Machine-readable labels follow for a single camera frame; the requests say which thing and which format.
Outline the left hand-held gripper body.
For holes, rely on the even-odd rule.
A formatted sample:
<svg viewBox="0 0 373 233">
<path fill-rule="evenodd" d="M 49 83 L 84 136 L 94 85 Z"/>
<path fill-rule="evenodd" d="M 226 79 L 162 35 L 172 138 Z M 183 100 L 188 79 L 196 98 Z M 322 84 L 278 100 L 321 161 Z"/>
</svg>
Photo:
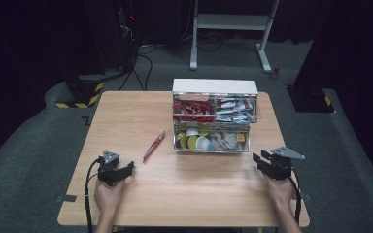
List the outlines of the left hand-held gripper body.
<svg viewBox="0 0 373 233">
<path fill-rule="evenodd" d="M 104 150 L 99 157 L 98 179 L 108 186 L 114 186 L 117 182 L 116 171 L 119 164 L 119 154 Z"/>
</svg>

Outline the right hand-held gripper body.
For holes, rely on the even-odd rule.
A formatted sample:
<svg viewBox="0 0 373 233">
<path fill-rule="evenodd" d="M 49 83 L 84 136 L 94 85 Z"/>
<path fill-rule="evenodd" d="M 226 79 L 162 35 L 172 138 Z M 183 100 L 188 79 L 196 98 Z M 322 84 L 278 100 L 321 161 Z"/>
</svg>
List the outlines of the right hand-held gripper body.
<svg viewBox="0 0 373 233">
<path fill-rule="evenodd" d="M 269 161 L 271 172 L 269 176 L 274 180 L 283 180 L 291 176 L 293 159 L 305 160 L 306 156 L 288 147 L 279 147 L 271 150 Z"/>
</svg>

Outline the single red stick sachet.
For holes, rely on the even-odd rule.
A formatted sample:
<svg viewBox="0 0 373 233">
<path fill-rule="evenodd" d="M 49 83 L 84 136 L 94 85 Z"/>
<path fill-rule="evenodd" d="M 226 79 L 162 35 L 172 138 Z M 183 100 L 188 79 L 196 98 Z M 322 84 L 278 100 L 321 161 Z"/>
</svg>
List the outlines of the single red stick sachet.
<svg viewBox="0 0 373 233">
<path fill-rule="evenodd" d="M 166 132 L 162 131 L 159 136 L 153 141 L 149 149 L 146 151 L 146 153 L 143 156 L 143 163 L 145 163 L 149 157 L 153 154 L 153 152 L 156 150 L 156 148 L 160 145 L 162 140 L 165 138 Z"/>
</svg>

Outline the clear drawer with packets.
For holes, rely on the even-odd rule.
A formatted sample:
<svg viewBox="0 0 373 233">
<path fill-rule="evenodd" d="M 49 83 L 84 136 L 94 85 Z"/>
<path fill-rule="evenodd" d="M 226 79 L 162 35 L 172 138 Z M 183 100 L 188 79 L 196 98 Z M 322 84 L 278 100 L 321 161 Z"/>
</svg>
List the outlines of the clear drawer with packets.
<svg viewBox="0 0 373 233">
<path fill-rule="evenodd" d="M 172 109 L 177 122 L 250 124 L 257 121 L 257 95 L 174 92 Z"/>
</svg>

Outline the white-topped clear organizer box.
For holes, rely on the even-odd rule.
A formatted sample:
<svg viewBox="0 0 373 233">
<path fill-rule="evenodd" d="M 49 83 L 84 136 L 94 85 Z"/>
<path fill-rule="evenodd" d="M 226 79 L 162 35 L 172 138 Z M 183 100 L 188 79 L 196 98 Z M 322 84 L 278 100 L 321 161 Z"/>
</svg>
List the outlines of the white-topped clear organizer box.
<svg viewBox="0 0 373 233">
<path fill-rule="evenodd" d="M 257 86 L 254 81 L 243 80 L 211 80 L 211 79 L 175 79 L 172 88 L 172 99 L 174 92 L 209 92 L 209 93 L 238 93 L 238 94 L 256 94 L 258 97 Z"/>
</svg>

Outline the pile of red packets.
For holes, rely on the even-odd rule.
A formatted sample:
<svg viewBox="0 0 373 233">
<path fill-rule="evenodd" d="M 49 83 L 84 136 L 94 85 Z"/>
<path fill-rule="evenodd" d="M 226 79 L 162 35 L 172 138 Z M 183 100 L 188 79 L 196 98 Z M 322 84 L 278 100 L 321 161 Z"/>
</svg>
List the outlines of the pile of red packets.
<svg viewBox="0 0 373 233">
<path fill-rule="evenodd" d="M 210 101 L 176 99 L 173 104 L 173 119 L 178 122 L 214 122 L 215 105 Z"/>
</svg>

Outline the person's right hand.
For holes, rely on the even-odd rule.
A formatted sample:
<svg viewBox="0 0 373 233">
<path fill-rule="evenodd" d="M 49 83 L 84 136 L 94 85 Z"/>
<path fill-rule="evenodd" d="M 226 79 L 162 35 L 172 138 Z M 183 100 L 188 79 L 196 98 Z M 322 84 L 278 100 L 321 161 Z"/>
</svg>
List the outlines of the person's right hand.
<svg viewBox="0 0 373 233">
<path fill-rule="evenodd" d="M 264 175 L 267 184 L 268 194 L 274 208 L 278 212 L 290 209 L 290 199 L 294 193 L 294 188 L 289 179 L 276 181 L 267 175 Z"/>
</svg>

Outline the clear drawer with capsules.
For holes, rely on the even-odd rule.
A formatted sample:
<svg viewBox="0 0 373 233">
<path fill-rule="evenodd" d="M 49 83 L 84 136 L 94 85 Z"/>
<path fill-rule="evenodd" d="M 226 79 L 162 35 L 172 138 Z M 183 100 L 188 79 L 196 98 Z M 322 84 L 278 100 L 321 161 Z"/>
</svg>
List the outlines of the clear drawer with capsules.
<svg viewBox="0 0 373 233">
<path fill-rule="evenodd" d="M 238 142 L 238 149 L 237 150 L 216 150 L 213 151 L 206 151 L 201 153 L 246 153 L 250 150 L 250 126 L 249 125 L 234 125 L 234 124 L 217 124 L 217 123 L 200 123 L 200 124 L 193 124 L 193 123 L 177 123 L 175 125 L 185 125 L 185 126 L 205 126 L 211 128 L 211 134 L 213 132 L 224 132 L 224 133 L 235 133 L 237 134 L 244 134 L 246 141 L 241 143 Z"/>
</svg>

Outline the pile of grey sachets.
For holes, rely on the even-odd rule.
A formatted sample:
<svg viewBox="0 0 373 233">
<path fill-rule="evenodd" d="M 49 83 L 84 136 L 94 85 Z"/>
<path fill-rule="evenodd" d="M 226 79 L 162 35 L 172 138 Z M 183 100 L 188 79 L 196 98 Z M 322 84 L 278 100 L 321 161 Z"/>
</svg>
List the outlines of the pile of grey sachets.
<svg viewBox="0 0 373 233">
<path fill-rule="evenodd" d="M 235 133 L 213 132 L 210 138 L 216 150 L 238 149 L 238 140 Z"/>
</svg>

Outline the grey tape strip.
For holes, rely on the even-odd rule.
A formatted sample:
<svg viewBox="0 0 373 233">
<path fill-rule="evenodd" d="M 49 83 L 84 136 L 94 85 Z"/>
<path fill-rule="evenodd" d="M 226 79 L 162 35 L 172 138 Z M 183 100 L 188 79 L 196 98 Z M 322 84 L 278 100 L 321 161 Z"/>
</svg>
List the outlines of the grey tape strip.
<svg viewBox="0 0 373 233">
<path fill-rule="evenodd" d="M 55 199 L 56 202 L 62 203 L 62 202 L 75 202 L 77 199 L 76 195 L 58 195 Z"/>
</svg>

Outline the pile of white packets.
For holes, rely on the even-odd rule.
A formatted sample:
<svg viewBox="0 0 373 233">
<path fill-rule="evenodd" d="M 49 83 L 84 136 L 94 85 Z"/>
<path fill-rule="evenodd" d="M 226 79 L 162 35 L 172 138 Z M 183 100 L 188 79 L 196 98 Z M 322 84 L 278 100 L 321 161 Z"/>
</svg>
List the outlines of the pile of white packets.
<svg viewBox="0 0 373 233">
<path fill-rule="evenodd" d="M 216 121 L 255 122 L 254 103 L 247 99 L 220 99 L 216 101 Z"/>
</svg>

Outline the plain black stand base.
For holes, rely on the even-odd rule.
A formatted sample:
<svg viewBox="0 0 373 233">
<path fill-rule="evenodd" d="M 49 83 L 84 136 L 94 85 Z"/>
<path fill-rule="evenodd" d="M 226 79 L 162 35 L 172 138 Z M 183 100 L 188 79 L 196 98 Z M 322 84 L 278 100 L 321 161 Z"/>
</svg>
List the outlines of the plain black stand base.
<svg viewBox="0 0 373 233">
<path fill-rule="evenodd" d="M 301 88 L 287 86 L 287 92 L 294 109 L 299 113 L 334 113 L 329 97 L 321 90 L 308 94 Z"/>
</svg>

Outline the pile of green white capsules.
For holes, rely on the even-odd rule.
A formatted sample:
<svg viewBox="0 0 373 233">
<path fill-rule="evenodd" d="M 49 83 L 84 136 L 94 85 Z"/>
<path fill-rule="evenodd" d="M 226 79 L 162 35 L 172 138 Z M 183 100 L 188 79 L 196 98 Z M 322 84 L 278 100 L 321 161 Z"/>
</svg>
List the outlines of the pile of green white capsules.
<svg viewBox="0 0 373 233">
<path fill-rule="evenodd" d="M 211 128 L 205 126 L 174 126 L 175 151 L 213 151 L 216 145 L 210 140 Z"/>
</svg>

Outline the black yellow striped stand base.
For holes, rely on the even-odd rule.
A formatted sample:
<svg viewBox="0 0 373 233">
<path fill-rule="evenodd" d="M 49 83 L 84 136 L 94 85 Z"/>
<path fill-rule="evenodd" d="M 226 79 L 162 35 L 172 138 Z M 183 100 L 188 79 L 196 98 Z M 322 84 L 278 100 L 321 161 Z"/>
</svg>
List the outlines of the black yellow striped stand base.
<svg viewBox="0 0 373 233">
<path fill-rule="evenodd" d="M 69 92 L 69 99 L 57 100 L 55 106 L 60 109 L 86 109 L 94 106 L 104 83 L 99 81 L 83 81 L 75 76 L 67 79 L 65 85 Z"/>
</svg>

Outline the white metal stand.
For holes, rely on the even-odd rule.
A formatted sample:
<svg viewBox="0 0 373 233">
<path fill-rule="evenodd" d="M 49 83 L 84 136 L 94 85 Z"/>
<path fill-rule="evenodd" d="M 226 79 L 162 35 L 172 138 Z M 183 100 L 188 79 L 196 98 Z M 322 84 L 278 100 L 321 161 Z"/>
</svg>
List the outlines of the white metal stand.
<svg viewBox="0 0 373 233">
<path fill-rule="evenodd" d="M 199 0 L 194 0 L 192 44 L 190 51 L 189 69 L 196 70 L 198 67 L 198 30 L 199 29 L 224 29 L 224 30 L 247 30 L 262 31 L 263 36 L 259 44 L 255 45 L 261 66 L 265 73 L 271 73 L 273 69 L 268 61 L 265 47 L 271 32 L 280 0 L 273 0 L 271 11 L 265 16 L 254 15 L 223 15 L 223 14 L 201 14 L 199 12 Z"/>
</svg>

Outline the black computer tower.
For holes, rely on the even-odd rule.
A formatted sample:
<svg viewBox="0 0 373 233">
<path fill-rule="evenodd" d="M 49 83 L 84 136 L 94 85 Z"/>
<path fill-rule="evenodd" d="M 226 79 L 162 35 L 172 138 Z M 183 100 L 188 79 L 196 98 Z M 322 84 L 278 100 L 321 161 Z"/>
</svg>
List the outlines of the black computer tower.
<svg viewBox="0 0 373 233">
<path fill-rule="evenodd" d="M 119 31 L 121 33 L 126 63 L 134 66 L 139 48 L 139 30 L 135 18 L 135 0 L 116 0 Z"/>
</svg>

